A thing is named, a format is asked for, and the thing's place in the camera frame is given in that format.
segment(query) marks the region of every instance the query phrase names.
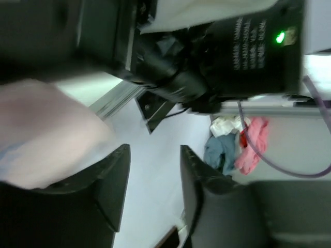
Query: pile of clothes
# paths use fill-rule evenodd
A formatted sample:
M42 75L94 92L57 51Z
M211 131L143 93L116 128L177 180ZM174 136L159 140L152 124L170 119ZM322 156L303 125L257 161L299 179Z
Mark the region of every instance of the pile of clothes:
M267 149L268 124L264 117L245 118L246 132L260 153ZM238 169L242 174L251 173L260 157L248 144L240 119L218 117L210 127L213 136L205 145L204 162L224 175Z

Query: pink towel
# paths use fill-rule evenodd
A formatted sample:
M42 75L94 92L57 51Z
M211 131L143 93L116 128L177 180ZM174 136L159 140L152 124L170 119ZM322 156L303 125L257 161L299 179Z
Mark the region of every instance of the pink towel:
M267 137L269 134L268 123L266 118L254 117L248 127L248 136L260 153L264 153L267 149ZM248 144L243 153L235 161L234 166L239 169L242 174L247 175L255 169L259 161L260 157Z

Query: green indicator light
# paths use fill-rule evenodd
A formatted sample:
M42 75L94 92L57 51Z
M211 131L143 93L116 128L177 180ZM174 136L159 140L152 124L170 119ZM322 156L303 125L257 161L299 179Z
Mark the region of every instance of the green indicator light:
M285 39L285 32L282 31L282 32L277 36L277 38L276 38L276 42L277 42L278 44L281 44L281 43L284 41L284 39Z

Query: white cloth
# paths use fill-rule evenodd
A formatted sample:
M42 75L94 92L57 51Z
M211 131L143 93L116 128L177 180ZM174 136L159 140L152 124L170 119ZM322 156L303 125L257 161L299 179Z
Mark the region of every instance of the white cloth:
M258 12L278 0L159 0L154 22L142 33L169 32Z
M249 126L251 120L246 117L245 123ZM244 129L240 120L240 116L218 117L213 121L212 125L210 126L210 131L216 138L222 135L228 135L230 133L242 132L243 130Z
M21 188L45 188L118 145L92 111L38 81L1 86L0 115L0 180Z

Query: blue cloth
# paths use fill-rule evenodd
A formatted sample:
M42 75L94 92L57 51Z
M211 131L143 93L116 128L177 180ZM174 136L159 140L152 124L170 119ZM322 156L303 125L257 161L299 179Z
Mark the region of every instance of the blue cloth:
M228 175L234 170L235 161L235 134L222 135L218 138L211 137L205 145L203 160L214 169L221 167L222 156L224 156L223 174Z

